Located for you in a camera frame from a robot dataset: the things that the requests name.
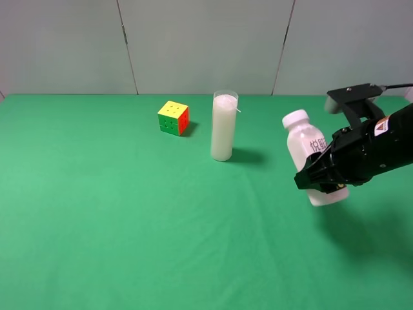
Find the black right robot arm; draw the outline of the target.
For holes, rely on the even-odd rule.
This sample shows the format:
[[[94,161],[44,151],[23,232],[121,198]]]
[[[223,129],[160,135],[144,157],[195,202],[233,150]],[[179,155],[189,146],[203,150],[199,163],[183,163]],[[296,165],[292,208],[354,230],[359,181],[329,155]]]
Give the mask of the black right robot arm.
[[[412,105],[388,116],[369,101],[343,108],[349,126],[307,158],[294,177],[298,189],[331,193],[412,163]]]

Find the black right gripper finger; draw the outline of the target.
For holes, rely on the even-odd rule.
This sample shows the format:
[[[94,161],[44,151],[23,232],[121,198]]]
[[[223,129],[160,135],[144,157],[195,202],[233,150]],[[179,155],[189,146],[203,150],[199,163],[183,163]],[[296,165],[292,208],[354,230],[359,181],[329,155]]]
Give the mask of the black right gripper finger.
[[[315,152],[306,158],[304,167],[296,173],[294,181],[300,190],[314,189],[330,194],[339,190],[333,180],[334,165],[330,160],[331,146],[322,152]]]

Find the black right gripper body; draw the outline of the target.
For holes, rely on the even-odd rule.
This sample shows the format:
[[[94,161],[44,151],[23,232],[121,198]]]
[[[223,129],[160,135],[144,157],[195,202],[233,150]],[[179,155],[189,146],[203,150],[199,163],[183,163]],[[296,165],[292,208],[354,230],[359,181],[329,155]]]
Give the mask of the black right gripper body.
[[[362,185],[392,170],[390,121],[367,121],[356,129],[343,128],[332,135],[328,180]]]

